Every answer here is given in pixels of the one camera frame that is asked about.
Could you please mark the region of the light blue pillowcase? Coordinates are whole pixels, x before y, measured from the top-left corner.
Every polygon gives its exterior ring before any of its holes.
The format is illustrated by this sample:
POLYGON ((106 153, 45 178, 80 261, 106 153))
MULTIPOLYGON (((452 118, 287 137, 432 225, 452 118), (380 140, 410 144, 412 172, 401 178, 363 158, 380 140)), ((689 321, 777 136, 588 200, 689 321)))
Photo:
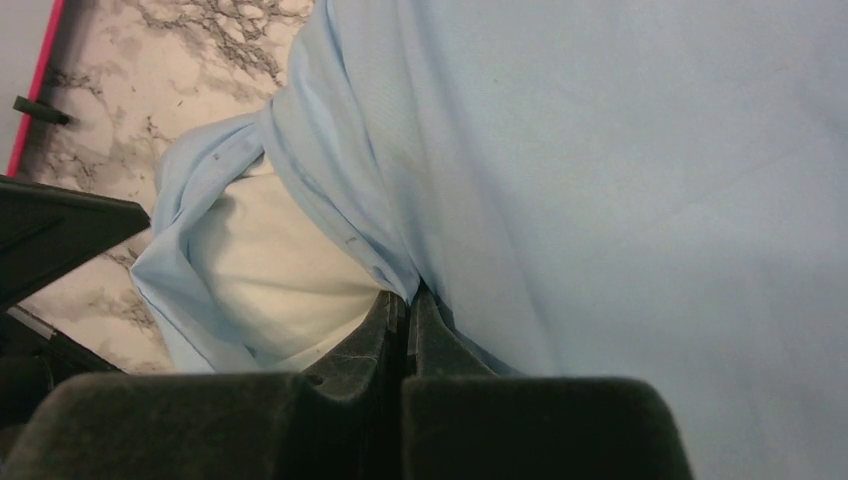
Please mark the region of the light blue pillowcase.
POLYGON ((647 383, 693 479, 846 477, 845 2, 316 2, 161 159, 132 277, 180 370, 272 370, 188 252, 260 158, 496 374, 647 383))

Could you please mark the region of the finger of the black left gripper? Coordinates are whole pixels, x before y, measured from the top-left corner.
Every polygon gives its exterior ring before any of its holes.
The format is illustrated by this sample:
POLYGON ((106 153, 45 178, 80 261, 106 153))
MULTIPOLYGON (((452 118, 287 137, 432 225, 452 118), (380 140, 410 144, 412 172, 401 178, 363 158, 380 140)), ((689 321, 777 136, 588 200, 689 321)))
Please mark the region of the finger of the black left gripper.
POLYGON ((80 374, 121 371, 24 309, 1 314, 1 427, 26 423, 61 382, 80 374))
POLYGON ((1 310, 146 230, 141 205, 1 177, 1 310))

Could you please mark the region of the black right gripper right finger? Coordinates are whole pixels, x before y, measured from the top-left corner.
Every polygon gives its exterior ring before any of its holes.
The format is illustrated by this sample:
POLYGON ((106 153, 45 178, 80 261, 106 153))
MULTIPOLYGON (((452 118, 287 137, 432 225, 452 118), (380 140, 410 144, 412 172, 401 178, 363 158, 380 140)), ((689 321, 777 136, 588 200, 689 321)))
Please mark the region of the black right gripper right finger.
POLYGON ((673 416, 645 382, 500 376, 421 288, 401 387, 407 479, 689 479, 673 416))

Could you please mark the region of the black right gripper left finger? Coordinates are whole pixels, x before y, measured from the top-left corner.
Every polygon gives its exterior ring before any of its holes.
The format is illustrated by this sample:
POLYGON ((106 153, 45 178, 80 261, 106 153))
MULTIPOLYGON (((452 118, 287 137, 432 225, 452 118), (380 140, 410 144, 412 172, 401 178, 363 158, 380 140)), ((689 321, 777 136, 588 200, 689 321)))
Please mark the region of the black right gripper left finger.
POLYGON ((36 409, 5 479, 372 479, 397 463, 406 306, 384 292, 300 373, 86 374, 36 409))

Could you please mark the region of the white pillow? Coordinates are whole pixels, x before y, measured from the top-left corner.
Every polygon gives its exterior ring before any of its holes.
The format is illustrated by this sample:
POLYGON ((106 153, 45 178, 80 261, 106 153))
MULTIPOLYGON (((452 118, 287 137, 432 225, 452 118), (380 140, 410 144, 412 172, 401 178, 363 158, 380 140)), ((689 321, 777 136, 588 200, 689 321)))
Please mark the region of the white pillow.
POLYGON ((190 262, 263 368, 299 371, 364 321, 380 285, 301 210, 266 158, 188 236, 190 262))

